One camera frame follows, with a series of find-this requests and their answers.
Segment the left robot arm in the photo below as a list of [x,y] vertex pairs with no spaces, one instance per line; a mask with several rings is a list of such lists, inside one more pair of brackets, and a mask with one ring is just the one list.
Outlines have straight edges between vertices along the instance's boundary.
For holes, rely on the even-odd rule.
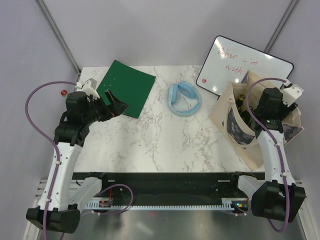
[[66,111],[54,131],[55,153],[47,184],[36,207],[29,208],[26,219],[42,230],[72,234],[81,212],[95,195],[106,196],[110,185],[103,173],[91,172],[84,183],[70,193],[76,161],[94,122],[105,122],[121,115],[128,105],[106,90],[109,104],[94,91],[75,91],[65,100]]

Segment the beige canvas bag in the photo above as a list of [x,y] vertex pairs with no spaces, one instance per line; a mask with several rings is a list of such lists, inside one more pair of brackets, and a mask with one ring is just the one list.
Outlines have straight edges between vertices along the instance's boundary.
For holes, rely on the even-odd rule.
[[[249,125],[247,125],[246,121],[241,117],[241,113],[247,110],[247,98],[244,100],[240,113],[236,106],[236,100],[241,94],[247,95],[249,87],[262,78],[248,70],[240,83],[228,83],[208,116],[224,138],[234,147],[236,153],[253,171],[260,168],[264,163],[262,150],[255,132],[250,128],[253,123],[252,120],[250,119]],[[255,85],[249,94],[249,107],[252,107],[252,110],[256,110],[263,90],[274,87],[275,85],[271,80]],[[281,120],[284,130],[284,146],[304,130],[298,105],[293,103],[290,107],[295,107],[295,109]]]

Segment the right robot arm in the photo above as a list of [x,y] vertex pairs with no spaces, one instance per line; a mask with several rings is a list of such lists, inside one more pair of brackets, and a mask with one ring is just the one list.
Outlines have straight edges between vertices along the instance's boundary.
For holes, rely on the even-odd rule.
[[280,120],[282,104],[283,94],[278,88],[265,88],[257,107],[250,113],[250,127],[262,152],[264,183],[255,177],[240,175],[229,184],[229,191],[235,197],[247,194],[254,216],[291,223],[306,192],[297,186],[289,170]]

